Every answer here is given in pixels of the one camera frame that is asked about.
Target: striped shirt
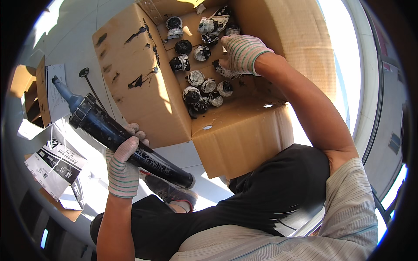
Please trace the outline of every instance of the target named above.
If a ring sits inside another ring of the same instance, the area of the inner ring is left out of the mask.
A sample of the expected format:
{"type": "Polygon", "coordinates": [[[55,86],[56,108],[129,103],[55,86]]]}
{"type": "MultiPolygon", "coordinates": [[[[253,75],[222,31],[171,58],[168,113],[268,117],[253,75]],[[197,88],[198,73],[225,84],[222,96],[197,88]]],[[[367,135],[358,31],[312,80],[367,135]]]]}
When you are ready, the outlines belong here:
{"type": "Polygon", "coordinates": [[[318,236],[276,237],[226,225],[186,239],[171,261],[366,260],[377,244],[377,217],[363,163],[354,158],[326,181],[318,236]]]}

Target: person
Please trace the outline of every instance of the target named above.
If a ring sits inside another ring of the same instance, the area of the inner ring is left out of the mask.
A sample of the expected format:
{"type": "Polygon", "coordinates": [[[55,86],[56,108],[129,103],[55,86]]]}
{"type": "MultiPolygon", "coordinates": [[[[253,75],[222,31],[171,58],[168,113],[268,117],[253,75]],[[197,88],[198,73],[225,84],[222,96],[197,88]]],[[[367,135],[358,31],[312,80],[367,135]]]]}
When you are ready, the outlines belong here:
{"type": "MultiPolygon", "coordinates": [[[[107,153],[109,197],[91,224],[98,260],[365,260],[377,244],[372,190],[350,132],[332,102],[258,38],[221,39],[220,64],[263,76],[291,103],[312,147],[293,144],[256,170],[229,180],[234,195],[192,212],[196,194],[141,174],[161,197],[136,195],[138,168],[126,163],[135,136],[107,153]],[[284,237],[325,204],[318,236],[284,237]]],[[[138,131],[131,125],[131,133],[138,131]]]]}

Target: black pants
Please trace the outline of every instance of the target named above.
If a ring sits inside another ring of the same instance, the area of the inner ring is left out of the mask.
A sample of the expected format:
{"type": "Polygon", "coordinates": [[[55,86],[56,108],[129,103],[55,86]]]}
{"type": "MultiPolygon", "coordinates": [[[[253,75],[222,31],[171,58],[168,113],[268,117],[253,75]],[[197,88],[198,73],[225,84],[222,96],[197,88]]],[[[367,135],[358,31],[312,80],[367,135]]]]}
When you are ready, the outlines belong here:
{"type": "MultiPolygon", "coordinates": [[[[283,236],[275,230],[276,223],[293,231],[322,208],[328,177],[329,162],[323,152],[293,144],[255,171],[232,179],[229,189],[235,195],[216,206],[193,213],[174,213],[158,197],[145,197],[132,204],[135,256],[169,260],[191,235],[222,225],[283,236]]],[[[90,225],[95,243],[102,217],[99,214],[90,225]]]]}

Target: forearm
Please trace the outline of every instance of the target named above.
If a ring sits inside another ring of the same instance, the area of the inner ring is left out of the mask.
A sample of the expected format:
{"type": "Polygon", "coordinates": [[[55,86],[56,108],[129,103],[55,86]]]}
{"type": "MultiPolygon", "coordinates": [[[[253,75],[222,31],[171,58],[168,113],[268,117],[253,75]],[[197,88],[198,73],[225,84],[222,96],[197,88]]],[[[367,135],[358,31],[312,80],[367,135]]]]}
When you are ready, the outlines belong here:
{"type": "Polygon", "coordinates": [[[134,260],[131,233],[132,198],[119,198],[109,193],[97,237],[97,259],[134,260]]]}
{"type": "Polygon", "coordinates": [[[314,147],[325,153],[349,152],[347,158],[358,157],[347,125],[314,83],[273,53],[260,55],[255,70],[282,91],[314,147]]]}

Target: green-striped white glove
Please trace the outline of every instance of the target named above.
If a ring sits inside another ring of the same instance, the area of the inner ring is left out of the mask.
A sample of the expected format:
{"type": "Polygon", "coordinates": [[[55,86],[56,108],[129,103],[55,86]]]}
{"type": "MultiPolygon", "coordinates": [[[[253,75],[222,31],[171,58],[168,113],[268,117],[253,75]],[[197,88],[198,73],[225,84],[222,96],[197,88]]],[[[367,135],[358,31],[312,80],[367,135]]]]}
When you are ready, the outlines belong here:
{"type": "Polygon", "coordinates": [[[125,129],[133,135],[113,153],[106,150],[107,173],[109,177],[109,192],[120,198],[133,198],[137,195],[139,186],[140,171],[139,168],[127,163],[129,157],[136,151],[141,140],[145,145],[149,141],[145,139],[145,133],[139,132],[139,126],[132,123],[125,129]]]}
{"type": "Polygon", "coordinates": [[[219,64],[241,74],[260,76],[254,68],[255,60],[262,53],[274,53],[259,38],[250,35],[224,36],[221,43],[227,50],[229,59],[221,59],[219,64]]]}

